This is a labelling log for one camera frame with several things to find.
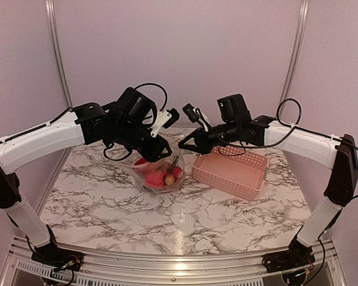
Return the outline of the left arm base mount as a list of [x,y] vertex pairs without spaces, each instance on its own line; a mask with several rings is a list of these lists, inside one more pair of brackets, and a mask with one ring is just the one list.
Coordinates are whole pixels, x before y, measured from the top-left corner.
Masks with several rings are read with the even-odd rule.
[[69,266],[69,269],[73,271],[79,271],[83,262],[84,254],[79,251],[67,250],[60,248],[58,252],[47,254],[46,256],[41,256],[38,253],[32,254],[32,260],[53,266],[55,268],[62,267],[63,265],[67,264],[68,262],[73,261],[74,264]]

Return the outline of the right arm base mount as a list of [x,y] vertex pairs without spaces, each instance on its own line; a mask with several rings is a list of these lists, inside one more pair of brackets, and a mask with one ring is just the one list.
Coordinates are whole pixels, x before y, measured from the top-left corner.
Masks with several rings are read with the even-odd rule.
[[265,254],[262,259],[262,265],[268,273],[273,273],[310,265],[315,261],[311,250],[304,254],[298,250],[285,250]]

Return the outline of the pink plastic basket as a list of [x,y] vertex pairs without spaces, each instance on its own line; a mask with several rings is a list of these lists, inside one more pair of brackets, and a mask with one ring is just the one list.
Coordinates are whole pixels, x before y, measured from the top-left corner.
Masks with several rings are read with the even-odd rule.
[[194,180],[220,191],[253,201],[264,188],[269,158],[226,146],[198,155],[192,163]]

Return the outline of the red strawberry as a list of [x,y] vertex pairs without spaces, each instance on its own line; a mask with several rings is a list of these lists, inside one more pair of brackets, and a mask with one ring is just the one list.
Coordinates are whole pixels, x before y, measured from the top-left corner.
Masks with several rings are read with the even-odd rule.
[[161,170],[154,170],[145,175],[145,184],[150,188],[161,189],[164,187],[164,174]]

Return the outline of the aluminium corner post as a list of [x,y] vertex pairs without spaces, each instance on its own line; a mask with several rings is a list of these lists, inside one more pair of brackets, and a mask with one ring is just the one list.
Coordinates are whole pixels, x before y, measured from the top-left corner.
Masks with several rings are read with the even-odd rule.
[[48,30],[51,38],[53,57],[57,69],[57,75],[60,82],[61,91],[63,94],[63,99],[66,107],[73,107],[73,101],[70,95],[69,84],[64,69],[63,55],[62,55],[59,36],[58,36],[57,18],[56,18],[54,1],[46,0],[45,9],[47,14]]
[[288,70],[285,76],[285,82],[280,97],[280,102],[290,97],[292,84],[297,70],[298,62],[301,57],[301,51],[304,43],[305,31],[307,28],[308,12],[310,7],[309,0],[301,0],[298,13],[297,25],[295,29],[294,43],[291,49],[291,57]]

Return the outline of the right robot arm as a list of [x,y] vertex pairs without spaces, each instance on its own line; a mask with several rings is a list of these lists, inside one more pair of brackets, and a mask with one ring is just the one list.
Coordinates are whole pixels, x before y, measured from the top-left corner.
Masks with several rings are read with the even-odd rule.
[[328,186],[308,221],[291,241],[283,261],[296,267],[311,251],[312,245],[330,228],[342,209],[356,196],[358,181],[358,148],[350,135],[324,135],[284,123],[279,116],[259,116],[253,119],[241,94],[229,95],[217,101],[222,125],[211,126],[199,108],[187,104],[184,113],[200,126],[179,142],[179,148],[202,155],[216,146],[235,148],[278,148],[296,154],[331,170]]

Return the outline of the clear zip top bag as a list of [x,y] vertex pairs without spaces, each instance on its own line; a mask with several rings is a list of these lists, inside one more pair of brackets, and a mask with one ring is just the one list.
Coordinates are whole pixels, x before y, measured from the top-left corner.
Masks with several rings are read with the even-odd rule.
[[185,161],[180,151],[154,163],[135,153],[117,165],[134,178],[136,186],[155,194],[178,191],[186,177]]

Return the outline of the right aluminium corner post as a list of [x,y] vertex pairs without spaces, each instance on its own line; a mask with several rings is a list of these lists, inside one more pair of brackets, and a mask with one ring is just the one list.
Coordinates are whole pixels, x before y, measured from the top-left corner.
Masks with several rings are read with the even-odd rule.
[[285,82],[280,97],[280,102],[290,97],[292,84],[297,70],[298,62],[301,57],[301,51],[304,43],[305,31],[307,28],[308,12],[310,7],[309,0],[301,0],[298,13],[297,25],[295,29],[294,43],[291,49],[291,57],[288,70],[285,76]]

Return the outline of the orange carrot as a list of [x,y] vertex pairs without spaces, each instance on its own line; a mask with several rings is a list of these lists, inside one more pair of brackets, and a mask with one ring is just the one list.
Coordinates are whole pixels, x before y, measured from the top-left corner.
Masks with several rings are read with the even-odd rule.
[[137,170],[145,169],[150,166],[150,162],[148,162],[145,158],[140,158],[134,163],[134,168]]

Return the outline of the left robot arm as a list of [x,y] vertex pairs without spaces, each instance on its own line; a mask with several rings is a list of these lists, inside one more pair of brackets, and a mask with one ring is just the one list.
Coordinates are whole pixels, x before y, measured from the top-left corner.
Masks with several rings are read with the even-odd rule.
[[0,138],[0,209],[28,237],[37,258],[59,265],[63,251],[52,230],[21,197],[16,170],[56,151],[98,141],[107,150],[119,144],[157,162],[172,153],[159,131],[177,119],[176,109],[157,109],[154,101],[129,87],[106,105],[90,102],[67,108],[49,122]]

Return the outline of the left aluminium corner post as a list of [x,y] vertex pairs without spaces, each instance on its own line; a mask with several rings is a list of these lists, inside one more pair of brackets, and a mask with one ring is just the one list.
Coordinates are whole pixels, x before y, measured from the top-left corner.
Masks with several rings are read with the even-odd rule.
[[57,75],[60,82],[61,91],[63,94],[63,99],[66,107],[73,107],[73,101],[70,95],[69,84],[64,69],[63,55],[62,55],[59,36],[58,36],[57,18],[56,18],[54,1],[46,0],[45,9],[47,14],[48,30],[51,38],[53,57],[57,69]]

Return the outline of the aluminium front table rail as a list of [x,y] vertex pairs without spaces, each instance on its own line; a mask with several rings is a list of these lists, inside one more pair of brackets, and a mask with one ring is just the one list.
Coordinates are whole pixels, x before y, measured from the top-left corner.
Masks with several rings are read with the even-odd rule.
[[0,285],[66,284],[70,278],[74,285],[284,285],[290,276],[289,271],[268,273],[262,264],[265,251],[177,256],[61,247],[83,254],[79,271],[53,273],[31,259],[24,238],[15,237]]

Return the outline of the bunch of red lychees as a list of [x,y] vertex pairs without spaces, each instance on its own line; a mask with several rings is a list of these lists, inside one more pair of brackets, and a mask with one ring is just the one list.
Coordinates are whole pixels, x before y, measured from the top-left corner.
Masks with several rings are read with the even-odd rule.
[[183,175],[183,169],[177,163],[164,162],[158,170],[163,173],[164,186],[173,186]]

